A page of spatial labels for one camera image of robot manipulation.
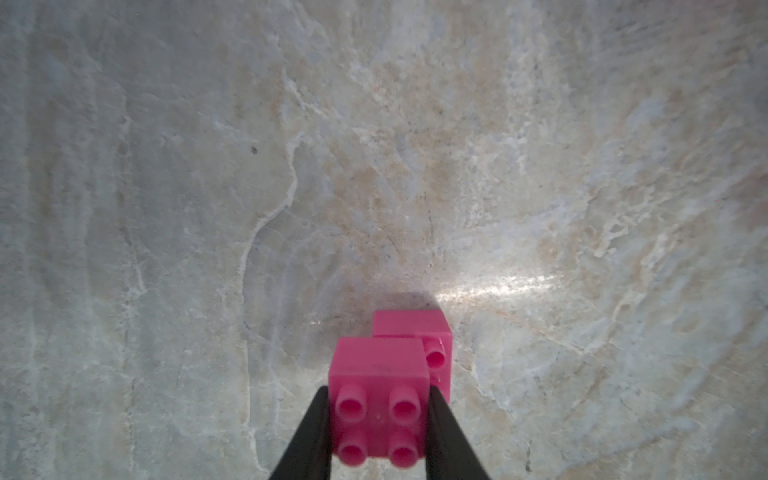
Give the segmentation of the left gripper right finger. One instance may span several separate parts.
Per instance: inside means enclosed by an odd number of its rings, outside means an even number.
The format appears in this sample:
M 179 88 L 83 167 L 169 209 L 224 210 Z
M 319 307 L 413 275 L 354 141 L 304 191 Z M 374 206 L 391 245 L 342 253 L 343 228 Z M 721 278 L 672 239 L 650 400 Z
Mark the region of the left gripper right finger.
M 490 480 L 436 386 L 429 392 L 425 470 L 428 480 Z

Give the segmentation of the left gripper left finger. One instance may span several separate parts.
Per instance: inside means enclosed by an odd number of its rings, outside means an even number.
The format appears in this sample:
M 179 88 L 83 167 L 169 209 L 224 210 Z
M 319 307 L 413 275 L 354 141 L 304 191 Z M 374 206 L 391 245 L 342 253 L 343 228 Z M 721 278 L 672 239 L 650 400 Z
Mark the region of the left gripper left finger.
M 329 480 L 332 438 L 329 389 L 320 387 L 270 480 Z

